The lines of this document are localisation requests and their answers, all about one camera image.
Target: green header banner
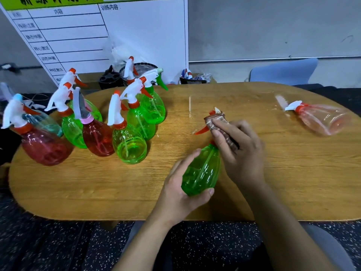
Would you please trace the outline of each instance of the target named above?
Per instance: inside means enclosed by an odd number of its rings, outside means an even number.
[[[112,2],[121,1],[141,1],[141,0],[111,0]],[[6,10],[20,10],[31,8],[53,8],[71,5],[86,5],[104,3],[104,0],[0,0],[0,3]]]

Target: brown cloth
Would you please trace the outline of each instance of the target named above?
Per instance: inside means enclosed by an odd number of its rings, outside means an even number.
[[[236,150],[239,150],[239,145],[237,144],[236,141],[234,141],[226,132],[224,132],[222,129],[220,129],[219,127],[216,127],[214,125],[214,123],[212,122],[212,120],[220,120],[224,123],[228,123],[228,121],[225,119],[224,117],[224,113],[216,113],[214,115],[209,115],[207,117],[204,118],[205,120],[205,124],[208,126],[209,130],[218,130],[219,132],[222,133],[222,135],[224,136],[224,138],[226,139],[227,144],[229,145],[229,147],[231,148],[231,150],[233,152],[235,152]]]

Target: person's left hand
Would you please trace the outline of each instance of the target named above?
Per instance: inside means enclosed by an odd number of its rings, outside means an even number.
[[[209,201],[214,188],[208,188],[199,195],[188,196],[181,187],[183,174],[200,152],[200,149],[194,150],[185,159],[176,162],[164,181],[158,201],[149,218],[171,228],[184,220],[194,209]]]

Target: person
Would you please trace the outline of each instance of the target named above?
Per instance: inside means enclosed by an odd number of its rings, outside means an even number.
[[[321,228],[302,226],[265,182],[264,144],[250,125],[243,120],[229,124],[215,120],[214,124],[239,144],[240,150],[233,153],[224,136],[217,130],[212,131],[228,177],[237,185],[253,211],[271,269],[354,271],[352,261],[342,246]],[[142,226],[135,228],[135,236],[130,237],[113,271],[156,269],[156,257],[168,231],[210,200],[213,188],[197,196],[187,196],[181,188],[183,174],[199,154],[200,149],[195,150],[171,169],[152,213]],[[171,262],[160,269],[171,270]]]

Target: person's right hand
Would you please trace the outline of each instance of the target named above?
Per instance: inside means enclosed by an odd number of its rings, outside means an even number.
[[[212,131],[228,177],[239,188],[264,183],[264,144],[249,123],[244,120],[229,124],[213,120],[213,123],[239,144],[239,150],[232,152],[224,136]]]

